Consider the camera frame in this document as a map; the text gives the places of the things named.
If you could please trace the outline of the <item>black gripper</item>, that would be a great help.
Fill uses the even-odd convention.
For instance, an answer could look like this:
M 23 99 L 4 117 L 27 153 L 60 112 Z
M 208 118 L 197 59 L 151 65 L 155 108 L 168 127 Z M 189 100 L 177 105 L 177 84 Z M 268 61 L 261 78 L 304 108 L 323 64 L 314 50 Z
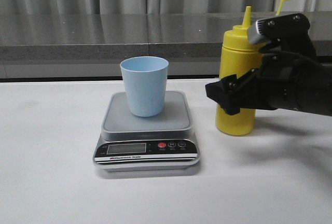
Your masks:
M 271 41 L 260 49 L 261 67 L 208 83 L 206 96 L 231 116 L 242 108 L 320 110 L 322 66 L 309 37 L 292 37 L 307 34 L 309 28 L 301 13 L 256 20 L 248 29 L 249 43 Z

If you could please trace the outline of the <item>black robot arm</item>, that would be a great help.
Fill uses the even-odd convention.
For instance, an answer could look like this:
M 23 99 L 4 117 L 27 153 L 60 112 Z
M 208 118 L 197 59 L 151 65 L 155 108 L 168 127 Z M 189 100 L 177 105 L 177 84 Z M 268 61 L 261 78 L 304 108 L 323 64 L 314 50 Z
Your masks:
M 259 50 L 261 66 L 207 84 L 207 97 L 229 115 L 281 108 L 331 116 L 331 67 L 318 61 L 309 28 L 301 13 L 257 20 L 248 40 L 267 43 Z

